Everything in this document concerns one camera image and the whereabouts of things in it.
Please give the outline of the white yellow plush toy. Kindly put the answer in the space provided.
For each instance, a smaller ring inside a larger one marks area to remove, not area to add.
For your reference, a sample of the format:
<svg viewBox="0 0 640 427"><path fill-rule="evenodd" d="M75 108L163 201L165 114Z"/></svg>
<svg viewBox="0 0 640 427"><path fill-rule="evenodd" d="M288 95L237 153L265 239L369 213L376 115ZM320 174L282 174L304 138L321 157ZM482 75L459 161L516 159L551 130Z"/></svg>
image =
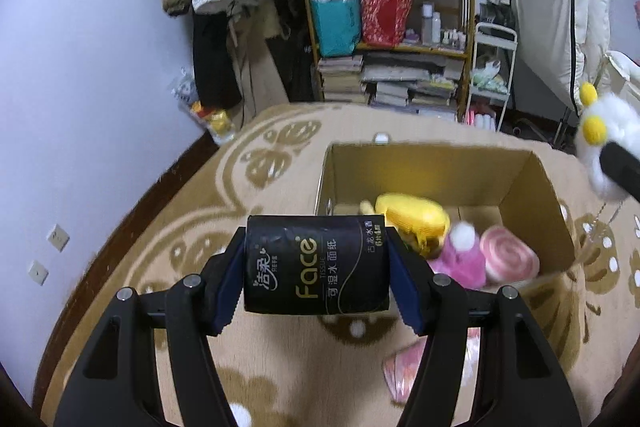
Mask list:
<svg viewBox="0 0 640 427"><path fill-rule="evenodd" d="M600 153L616 142L639 159L639 114L618 95L600 95L593 84L580 86L582 115L575 138L576 154L586 168L592 191L605 202L623 202L629 195L602 171Z"/></svg>

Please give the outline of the pink swirl plush toy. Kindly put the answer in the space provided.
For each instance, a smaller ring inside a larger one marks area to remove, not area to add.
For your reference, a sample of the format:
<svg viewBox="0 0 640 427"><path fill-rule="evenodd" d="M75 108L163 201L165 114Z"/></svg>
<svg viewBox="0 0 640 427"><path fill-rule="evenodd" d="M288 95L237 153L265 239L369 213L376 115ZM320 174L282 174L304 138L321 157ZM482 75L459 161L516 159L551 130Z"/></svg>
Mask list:
<svg viewBox="0 0 640 427"><path fill-rule="evenodd" d="M540 261L532 248L508 229L494 225L480 236L488 280L495 284L515 283L536 277Z"/></svg>

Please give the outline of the magenta plush toy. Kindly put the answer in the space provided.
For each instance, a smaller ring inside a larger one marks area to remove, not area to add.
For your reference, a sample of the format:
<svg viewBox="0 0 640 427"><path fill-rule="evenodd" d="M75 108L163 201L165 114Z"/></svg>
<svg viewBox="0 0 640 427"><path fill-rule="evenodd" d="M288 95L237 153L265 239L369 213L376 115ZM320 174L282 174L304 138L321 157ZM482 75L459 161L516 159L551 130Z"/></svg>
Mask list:
<svg viewBox="0 0 640 427"><path fill-rule="evenodd" d="M428 264L434 273L448 275L464 288L480 289L487 281L480 236L469 222L460 221L451 227L438 257Z"/></svg>

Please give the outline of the green tissue pack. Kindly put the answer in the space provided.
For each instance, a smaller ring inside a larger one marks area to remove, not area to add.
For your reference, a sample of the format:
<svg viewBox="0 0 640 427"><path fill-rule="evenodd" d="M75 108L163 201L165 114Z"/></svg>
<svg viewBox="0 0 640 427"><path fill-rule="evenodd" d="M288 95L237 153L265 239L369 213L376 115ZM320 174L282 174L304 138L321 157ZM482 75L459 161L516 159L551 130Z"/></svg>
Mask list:
<svg viewBox="0 0 640 427"><path fill-rule="evenodd" d="M344 204L344 202L338 202L333 208L333 216L357 216L359 213L359 204Z"/></svg>

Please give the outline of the open cardboard box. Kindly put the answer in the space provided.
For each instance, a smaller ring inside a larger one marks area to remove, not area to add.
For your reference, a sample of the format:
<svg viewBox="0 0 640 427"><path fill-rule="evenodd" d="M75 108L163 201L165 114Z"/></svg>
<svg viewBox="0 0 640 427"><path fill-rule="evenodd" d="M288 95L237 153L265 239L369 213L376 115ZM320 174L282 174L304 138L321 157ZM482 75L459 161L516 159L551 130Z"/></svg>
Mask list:
<svg viewBox="0 0 640 427"><path fill-rule="evenodd" d="M334 205L372 204L384 193L438 202L454 223L477 234L501 225L532 248L539 275L560 274L575 261L575 247L541 158L530 150L445 143L335 143L324 156L316 213Z"/></svg>

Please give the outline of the beige patterned round rug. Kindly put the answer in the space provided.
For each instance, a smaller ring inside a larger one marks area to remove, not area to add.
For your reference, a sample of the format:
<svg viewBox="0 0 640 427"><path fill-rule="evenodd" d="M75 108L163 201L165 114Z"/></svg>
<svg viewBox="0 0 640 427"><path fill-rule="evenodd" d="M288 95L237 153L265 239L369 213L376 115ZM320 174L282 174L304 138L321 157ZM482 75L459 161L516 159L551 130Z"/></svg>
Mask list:
<svg viewBox="0 0 640 427"><path fill-rule="evenodd" d="M324 156L337 142L447 142L536 154L574 241L570 269L527 297L572 386L585 423L625 425L639 389L639 207L603 208L582 166L549 145L351 105L268 109L215 153L119 262L67 343L41 415L52 424L74 364L107 303L124 286L162 291L203 268L252 213L311 213ZM242 426L393 426L382 364L413 343L396 313L358 319L235 313L210 340Z"/></svg>

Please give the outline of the white metal trolley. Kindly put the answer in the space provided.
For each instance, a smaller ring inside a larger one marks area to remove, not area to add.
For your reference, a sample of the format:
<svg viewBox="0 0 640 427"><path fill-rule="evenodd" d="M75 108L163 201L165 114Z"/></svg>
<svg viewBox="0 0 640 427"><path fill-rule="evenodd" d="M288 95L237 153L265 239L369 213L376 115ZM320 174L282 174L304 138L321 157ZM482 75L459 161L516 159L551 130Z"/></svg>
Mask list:
<svg viewBox="0 0 640 427"><path fill-rule="evenodd" d="M511 98L518 33L494 23L475 26L465 122L498 132Z"/></svg>

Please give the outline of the stack of books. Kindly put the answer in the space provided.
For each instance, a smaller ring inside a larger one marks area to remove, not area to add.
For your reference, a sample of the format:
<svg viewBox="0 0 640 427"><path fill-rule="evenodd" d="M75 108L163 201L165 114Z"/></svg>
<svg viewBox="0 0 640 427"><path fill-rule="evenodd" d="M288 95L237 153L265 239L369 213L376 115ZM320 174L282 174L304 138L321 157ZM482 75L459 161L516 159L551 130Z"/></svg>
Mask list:
<svg viewBox="0 0 640 427"><path fill-rule="evenodd" d="M322 58L321 96L350 103L456 121L465 59L450 54L368 51Z"/></svg>

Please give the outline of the wooden bookshelf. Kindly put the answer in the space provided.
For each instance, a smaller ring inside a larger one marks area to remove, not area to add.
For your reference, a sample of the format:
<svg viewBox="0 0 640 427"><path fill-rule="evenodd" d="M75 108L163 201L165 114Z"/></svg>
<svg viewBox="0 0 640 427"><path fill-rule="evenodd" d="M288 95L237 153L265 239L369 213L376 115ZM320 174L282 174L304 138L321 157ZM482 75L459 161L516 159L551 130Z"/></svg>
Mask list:
<svg viewBox="0 0 640 427"><path fill-rule="evenodd" d="M327 102L386 98L369 78L435 78L458 107L469 87L474 0L305 0L314 77Z"/></svg>

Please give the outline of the plastic bag of snacks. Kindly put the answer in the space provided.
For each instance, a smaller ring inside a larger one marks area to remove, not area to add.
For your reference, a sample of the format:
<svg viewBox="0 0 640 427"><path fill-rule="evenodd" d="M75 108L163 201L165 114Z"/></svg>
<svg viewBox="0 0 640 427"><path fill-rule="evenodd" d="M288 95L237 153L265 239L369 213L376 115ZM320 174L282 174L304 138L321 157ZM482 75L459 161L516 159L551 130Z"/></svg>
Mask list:
<svg viewBox="0 0 640 427"><path fill-rule="evenodd" d="M216 145L224 145L235 138L235 125L229 114L224 109L202 105L190 70L181 69L180 75L170 85L170 92L179 108L205 129Z"/></svg>

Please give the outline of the red gift bag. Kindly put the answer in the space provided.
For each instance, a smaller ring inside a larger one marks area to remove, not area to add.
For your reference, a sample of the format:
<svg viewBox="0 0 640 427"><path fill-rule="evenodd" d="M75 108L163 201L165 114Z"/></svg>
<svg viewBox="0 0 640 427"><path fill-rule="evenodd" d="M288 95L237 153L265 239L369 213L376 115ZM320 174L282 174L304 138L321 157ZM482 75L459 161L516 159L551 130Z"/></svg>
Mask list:
<svg viewBox="0 0 640 427"><path fill-rule="evenodd" d="M412 0L360 0L362 41L393 48L404 40Z"/></svg>

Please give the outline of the black trousers hanging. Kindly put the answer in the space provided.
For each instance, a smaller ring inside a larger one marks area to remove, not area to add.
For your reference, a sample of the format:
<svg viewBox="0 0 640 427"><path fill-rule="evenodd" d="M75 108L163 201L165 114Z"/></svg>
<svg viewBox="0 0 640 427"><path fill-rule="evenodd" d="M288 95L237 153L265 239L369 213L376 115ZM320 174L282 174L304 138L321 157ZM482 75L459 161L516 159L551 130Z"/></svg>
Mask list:
<svg viewBox="0 0 640 427"><path fill-rule="evenodd" d="M194 80L200 102L207 108L232 109L242 102L228 35L226 14L193 14Z"/></svg>

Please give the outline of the teal storage bag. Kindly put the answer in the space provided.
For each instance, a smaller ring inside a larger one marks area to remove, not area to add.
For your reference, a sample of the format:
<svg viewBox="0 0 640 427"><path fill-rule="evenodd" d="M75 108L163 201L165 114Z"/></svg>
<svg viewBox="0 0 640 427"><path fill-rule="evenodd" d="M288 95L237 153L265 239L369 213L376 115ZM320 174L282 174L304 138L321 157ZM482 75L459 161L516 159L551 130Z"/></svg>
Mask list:
<svg viewBox="0 0 640 427"><path fill-rule="evenodd" d="M360 0L309 1L320 55L352 55L361 38Z"/></svg>

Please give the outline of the lower wall socket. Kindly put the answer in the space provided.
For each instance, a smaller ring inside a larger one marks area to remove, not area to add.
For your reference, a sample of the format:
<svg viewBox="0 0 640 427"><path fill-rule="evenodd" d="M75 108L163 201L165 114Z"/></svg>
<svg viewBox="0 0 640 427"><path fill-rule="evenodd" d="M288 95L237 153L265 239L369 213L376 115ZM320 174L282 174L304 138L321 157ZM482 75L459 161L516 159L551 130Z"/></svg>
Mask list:
<svg viewBox="0 0 640 427"><path fill-rule="evenodd" d="M32 260L27 269L28 276L39 286L47 280L49 270L37 260Z"/></svg>

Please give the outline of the wall socket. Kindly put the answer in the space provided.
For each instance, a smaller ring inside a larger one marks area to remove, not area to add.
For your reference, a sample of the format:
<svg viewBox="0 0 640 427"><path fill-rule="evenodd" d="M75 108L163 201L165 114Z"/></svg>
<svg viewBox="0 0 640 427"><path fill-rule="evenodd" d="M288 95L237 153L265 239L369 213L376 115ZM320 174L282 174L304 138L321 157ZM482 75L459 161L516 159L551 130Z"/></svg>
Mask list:
<svg viewBox="0 0 640 427"><path fill-rule="evenodd" d="M53 228L47 236L47 240L59 253L62 253L70 241L70 234L68 234L61 225L53 225Z"/></svg>
<svg viewBox="0 0 640 427"><path fill-rule="evenodd" d="M49 270L37 260L32 260L27 269L28 276L39 286L47 280Z"/></svg>

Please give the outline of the upper wall socket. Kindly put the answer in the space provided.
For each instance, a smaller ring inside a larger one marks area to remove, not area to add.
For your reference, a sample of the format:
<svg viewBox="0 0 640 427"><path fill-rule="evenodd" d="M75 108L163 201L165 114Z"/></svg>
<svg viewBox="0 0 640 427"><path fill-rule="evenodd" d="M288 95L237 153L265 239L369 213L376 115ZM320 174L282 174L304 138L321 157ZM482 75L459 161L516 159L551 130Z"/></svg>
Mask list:
<svg viewBox="0 0 640 427"><path fill-rule="evenodd" d="M70 234L68 234L61 225L53 225L53 228L47 236L47 240L59 253L62 253L70 241Z"/></svg>

